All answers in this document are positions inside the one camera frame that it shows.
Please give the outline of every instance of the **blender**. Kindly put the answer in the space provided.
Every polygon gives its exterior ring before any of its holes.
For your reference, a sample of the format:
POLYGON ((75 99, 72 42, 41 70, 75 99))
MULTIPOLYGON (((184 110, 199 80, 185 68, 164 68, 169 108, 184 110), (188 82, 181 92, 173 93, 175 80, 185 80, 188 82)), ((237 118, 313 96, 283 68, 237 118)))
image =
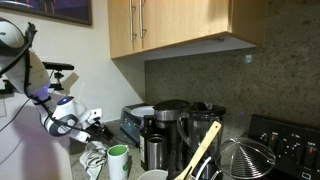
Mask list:
MULTIPOLYGON (((206 136, 209 128, 213 122, 217 121, 222 124, 222 116, 226 113, 226 108, 218 105, 213 105, 210 103, 195 102, 188 109, 187 112, 183 112, 178 117, 177 129, 182 137, 182 139, 188 144, 187 159, 190 160, 196 150, 198 149, 201 141, 206 136), (186 131, 181 126, 181 123, 187 124, 187 134, 186 131)), ((200 179, 210 179, 214 173, 218 170, 216 165, 219 162, 214 161, 214 155, 218 152, 221 145, 221 135, 222 130, 219 131, 217 136, 213 139, 209 145, 207 151, 202 156, 200 162, 195 167, 192 175, 196 175, 208 157, 212 157, 209 163, 204 167, 204 170, 200 176, 200 179)))

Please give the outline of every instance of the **cloth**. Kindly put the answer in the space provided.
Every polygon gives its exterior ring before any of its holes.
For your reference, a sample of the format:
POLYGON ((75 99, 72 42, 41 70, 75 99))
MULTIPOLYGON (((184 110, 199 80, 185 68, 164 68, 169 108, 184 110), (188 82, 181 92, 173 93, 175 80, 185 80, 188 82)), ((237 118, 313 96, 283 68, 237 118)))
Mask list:
POLYGON ((89 142, 79 161, 85 168, 90 180, 97 180, 102 167, 106 164, 107 148, 99 141, 89 142))

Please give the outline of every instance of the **cabinet door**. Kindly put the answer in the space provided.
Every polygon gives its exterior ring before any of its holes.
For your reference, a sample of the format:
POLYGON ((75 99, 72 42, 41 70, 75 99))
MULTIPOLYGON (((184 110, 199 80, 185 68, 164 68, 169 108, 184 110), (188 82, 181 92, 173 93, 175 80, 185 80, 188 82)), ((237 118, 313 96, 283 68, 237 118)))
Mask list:
POLYGON ((155 6, 158 47, 228 30, 229 0, 161 0, 155 6))
POLYGON ((138 0, 108 0, 108 16, 111 58, 141 51, 141 41, 136 36, 139 27, 138 0), (130 40, 132 34, 136 34, 133 41, 130 40))
POLYGON ((139 14, 139 18, 141 15, 141 19, 139 19, 139 32, 142 30, 142 37, 139 35, 141 40, 141 49, 142 51, 147 51, 150 49, 156 48, 156 22, 155 21, 155 2, 157 0, 138 0, 141 4, 142 14, 139 14))

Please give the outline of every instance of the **toaster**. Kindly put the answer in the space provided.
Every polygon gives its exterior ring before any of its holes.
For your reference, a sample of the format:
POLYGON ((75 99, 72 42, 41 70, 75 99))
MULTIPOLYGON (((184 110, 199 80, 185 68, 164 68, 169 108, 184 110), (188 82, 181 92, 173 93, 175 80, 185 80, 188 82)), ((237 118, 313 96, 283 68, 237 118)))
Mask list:
POLYGON ((131 113, 135 108, 148 106, 145 103, 134 104, 122 108, 120 119, 120 130, 136 145, 140 145, 140 129, 143 127, 143 118, 131 113))

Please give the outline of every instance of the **cabinet handle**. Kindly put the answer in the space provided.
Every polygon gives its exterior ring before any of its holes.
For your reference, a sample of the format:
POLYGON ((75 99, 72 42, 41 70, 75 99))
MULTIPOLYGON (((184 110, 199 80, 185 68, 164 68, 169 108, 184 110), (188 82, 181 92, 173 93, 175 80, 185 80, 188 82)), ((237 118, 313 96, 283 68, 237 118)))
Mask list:
POLYGON ((132 5, 132 0, 129 0, 129 18, 130 18, 130 41, 133 42, 137 34, 133 33, 133 9, 136 7, 132 5))
POLYGON ((143 10, 142 10, 142 0, 139 0, 139 16, 140 16, 140 38, 143 38, 143 33, 147 31, 147 29, 143 28, 143 10))

